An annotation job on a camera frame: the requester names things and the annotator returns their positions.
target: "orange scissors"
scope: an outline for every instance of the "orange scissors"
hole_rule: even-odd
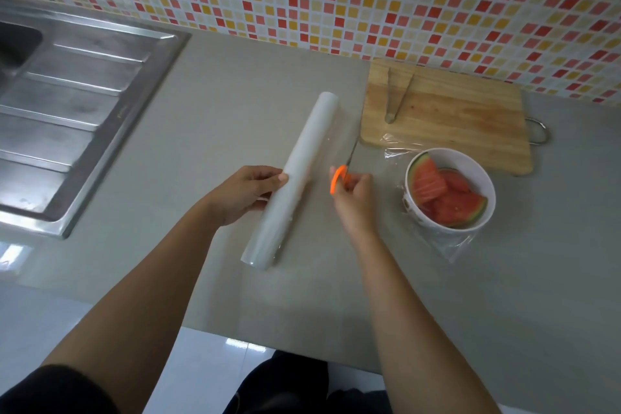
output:
[[[332,175],[332,182],[330,183],[330,195],[334,195],[334,192],[337,190],[337,182],[339,178],[343,180],[343,185],[346,186],[347,182],[349,182],[350,178],[352,177],[350,174],[347,173],[347,169],[349,168],[349,165],[352,163],[353,151],[356,150],[357,145],[358,145],[358,136],[356,136],[356,144],[353,145],[352,153],[350,154],[349,159],[347,159],[347,162],[345,164],[338,167],[336,172],[334,172],[334,175]]]

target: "stainless steel sink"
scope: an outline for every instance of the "stainless steel sink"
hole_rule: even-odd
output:
[[[0,0],[0,224],[67,237],[187,33]]]

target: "plastic wrap roll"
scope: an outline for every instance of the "plastic wrap roll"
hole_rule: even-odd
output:
[[[320,94],[283,168],[289,174],[289,180],[269,199],[261,221],[242,254],[242,261],[248,265],[265,270],[274,260],[337,107],[336,95],[330,92]]]

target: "scissor handle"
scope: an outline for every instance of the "scissor handle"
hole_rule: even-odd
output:
[[[332,175],[332,182],[330,183],[330,195],[334,195],[334,192],[337,190],[337,181],[339,177],[345,182],[347,178],[347,166],[343,164],[338,167],[337,171]]]

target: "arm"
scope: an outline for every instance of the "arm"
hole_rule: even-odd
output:
[[[334,202],[358,254],[394,412],[499,413],[379,237],[371,176],[353,175],[346,188],[339,183]]]
[[[209,245],[220,226],[260,210],[286,182],[281,169],[242,167],[194,205],[115,285],[42,365],[69,366],[124,413],[144,409],[168,360]]]

